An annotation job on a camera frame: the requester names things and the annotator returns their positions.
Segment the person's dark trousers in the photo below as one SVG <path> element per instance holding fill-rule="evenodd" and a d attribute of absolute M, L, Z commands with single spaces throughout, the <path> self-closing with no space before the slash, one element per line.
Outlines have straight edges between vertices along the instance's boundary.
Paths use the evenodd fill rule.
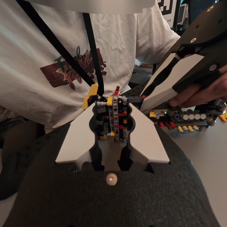
<path fill-rule="evenodd" d="M 45 135 L 44 125 L 28 120 L 24 117 L 6 119 L 0 122 L 0 143 L 4 144 L 10 136 L 32 135 L 32 138 L 39 138 Z"/>

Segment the lego car chassis model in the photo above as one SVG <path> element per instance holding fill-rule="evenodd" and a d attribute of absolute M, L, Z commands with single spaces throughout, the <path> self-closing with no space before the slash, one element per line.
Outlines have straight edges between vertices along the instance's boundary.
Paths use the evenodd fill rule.
<path fill-rule="evenodd" d="M 126 141 L 126 130 L 130 130 L 129 103 L 137 109 L 141 108 L 146 97 L 120 95 L 117 86 L 112 106 L 98 106 L 97 101 L 107 102 L 108 98 L 98 95 L 98 85 L 93 84 L 84 98 L 82 109 L 86 110 L 93 103 L 96 105 L 95 133 L 98 139 L 105 140 L 107 136 L 114 136 L 114 140 Z M 178 107 L 164 107 L 162 111 L 149 110 L 144 113 L 155 125 L 168 130 L 177 129 L 179 133 L 202 131 L 214 126 L 219 115 L 227 109 L 227 105 L 220 99 L 196 106 L 194 110 L 183 111 Z"/>

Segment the grey mesh office chair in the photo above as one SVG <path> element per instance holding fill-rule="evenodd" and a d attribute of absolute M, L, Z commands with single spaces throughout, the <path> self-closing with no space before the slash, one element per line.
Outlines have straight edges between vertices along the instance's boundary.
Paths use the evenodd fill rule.
<path fill-rule="evenodd" d="M 128 85 L 130 88 L 134 88 L 139 84 L 149 81 L 152 75 L 153 64 L 142 63 L 140 66 L 135 65 Z"/>

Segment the person's left hand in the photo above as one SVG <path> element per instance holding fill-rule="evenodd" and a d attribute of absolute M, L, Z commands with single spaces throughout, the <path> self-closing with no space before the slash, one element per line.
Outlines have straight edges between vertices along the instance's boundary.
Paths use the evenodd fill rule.
<path fill-rule="evenodd" d="M 199 84 L 192 84 L 169 100 L 172 107 L 189 108 L 215 99 L 227 101 L 227 65 L 219 70 L 221 76 L 205 89 Z"/>

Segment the black and white sign board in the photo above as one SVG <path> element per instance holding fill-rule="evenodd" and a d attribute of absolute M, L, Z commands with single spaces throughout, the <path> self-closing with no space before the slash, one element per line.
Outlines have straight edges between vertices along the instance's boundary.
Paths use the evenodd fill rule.
<path fill-rule="evenodd" d="M 163 18 L 169 27 L 176 31 L 181 0 L 157 0 Z"/>

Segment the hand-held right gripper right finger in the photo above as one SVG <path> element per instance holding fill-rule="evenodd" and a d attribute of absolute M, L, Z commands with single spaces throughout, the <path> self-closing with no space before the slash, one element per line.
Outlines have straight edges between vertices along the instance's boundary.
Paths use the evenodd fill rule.
<path fill-rule="evenodd" d="M 129 133 L 130 159 L 141 164 L 169 163 L 169 157 L 157 133 L 154 123 L 132 103 L 130 118 L 135 126 Z"/>

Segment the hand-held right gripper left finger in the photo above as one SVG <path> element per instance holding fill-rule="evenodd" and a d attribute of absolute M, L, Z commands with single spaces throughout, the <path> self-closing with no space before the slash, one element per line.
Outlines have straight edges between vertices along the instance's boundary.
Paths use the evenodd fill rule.
<path fill-rule="evenodd" d="M 84 110 L 70 123 L 69 130 L 63 141 L 56 163 L 83 164 L 92 162 L 90 149 L 95 145 L 95 133 L 90 128 L 94 116 L 95 103 Z"/>

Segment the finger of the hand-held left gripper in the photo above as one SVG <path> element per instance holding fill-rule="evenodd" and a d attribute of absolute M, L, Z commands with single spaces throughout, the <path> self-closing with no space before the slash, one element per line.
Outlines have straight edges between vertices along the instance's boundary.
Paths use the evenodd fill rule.
<path fill-rule="evenodd" d="M 164 66 L 167 67 L 167 63 L 170 64 L 171 60 L 176 58 L 179 60 L 171 70 L 169 76 L 160 85 L 155 87 L 154 91 L 143 100 L 141 105 L 141 112 L 148 112 L 154 109 L 156 106 L 168 101 L 175 97 L 178 92 L 173 90 L 173 86 L 189 72 L 204 56 L 193 54 L 186 58 L 180 59 L 177 54 L 170 54 L 169 57 L 164 61 Z"/>
<path fill-rule="evenodd" d="M 157 69 L 140 96 L 174 97 L 177 92 L 172 87 L 181 79 L 180 64 L 181 58 L 176 53 L 171 53 Z"/>

